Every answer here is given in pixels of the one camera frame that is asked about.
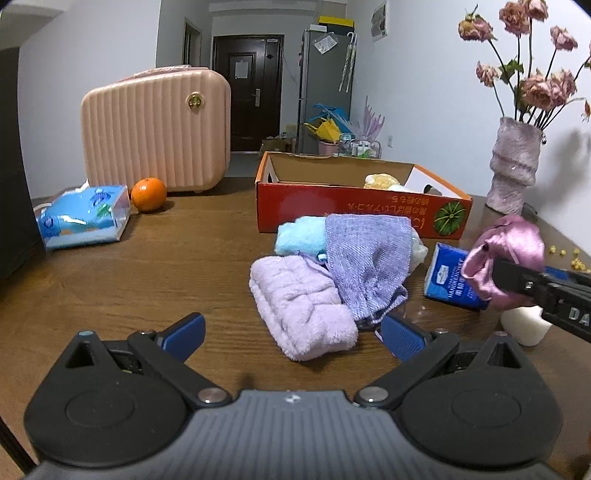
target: blue tissue package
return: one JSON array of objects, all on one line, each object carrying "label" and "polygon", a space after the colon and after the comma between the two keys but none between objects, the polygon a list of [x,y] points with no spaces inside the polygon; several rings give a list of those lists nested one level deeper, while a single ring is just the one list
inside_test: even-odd
[{"label": "blue tissue package", "polygon": [[468,252],[446,244],[436,244],[431,266],[425,277],[424,294],[473,310],[486,310],[488,302],[481,300],[462,277],[462,265]]},{"label": "blue tissue package", "polygon": [[117,242],[129,220],[125,185],[65,192],[45,208],[37,225],[47,249]]}]

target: white candle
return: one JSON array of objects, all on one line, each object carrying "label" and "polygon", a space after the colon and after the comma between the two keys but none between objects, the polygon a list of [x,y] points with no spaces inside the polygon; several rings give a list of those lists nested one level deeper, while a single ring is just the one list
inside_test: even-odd
[{"label": "white candle", "polygon": [[542,341],[552,326],[543,320],[541,315],[540,307],[521,307],[503,312],[501,324],[520,345],[535,346]]}]

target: plastic bag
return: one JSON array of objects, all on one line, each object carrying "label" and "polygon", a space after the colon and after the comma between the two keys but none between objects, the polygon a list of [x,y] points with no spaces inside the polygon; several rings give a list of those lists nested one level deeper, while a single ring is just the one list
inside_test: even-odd
[{"label": "plastic bag", "polygon": [[324,55],[337,43],[339,43],[339,39],[336,38],[332,33],[327,33],[316,40],[316,42],[314,42],[314,46],[322,55]]},{"label": "plastic bag", "polygon": [[412,228],[413,231],[413,251],[410,256],[410,267],[408,269],[408,275],[412,274],[416,268],[425,261],[429,249],[425,247],[417,231]]}]

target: pink suitcase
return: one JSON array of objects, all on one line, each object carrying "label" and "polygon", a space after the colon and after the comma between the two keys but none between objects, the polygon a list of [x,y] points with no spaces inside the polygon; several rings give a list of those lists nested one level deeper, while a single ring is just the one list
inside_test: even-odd
[{"label": "pink suitcase", "polygon": [[96,88],[81,120],[91,186],[158,177],[169,192],[202,192],[228,169],[230,85],[209,69],[165,67]]}]

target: robotic arm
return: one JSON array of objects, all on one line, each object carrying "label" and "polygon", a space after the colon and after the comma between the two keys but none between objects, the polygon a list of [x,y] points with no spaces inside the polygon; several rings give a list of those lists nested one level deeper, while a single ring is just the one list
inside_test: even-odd
[{"label": "robotic arm", "polygon": [[[497,260],[493,279],[591,339],[586,275],[561,281]],[[13,442],[9,452],[28,480],[560,478],[544,463],[560,409],[505,332],[461,342],[392,315],[381,335],[405,361],[350,402],[343,391],[232,398],[183,363],[204,340],[198,313],[127,340],[79,332],[25,412],[40,465]]]}]

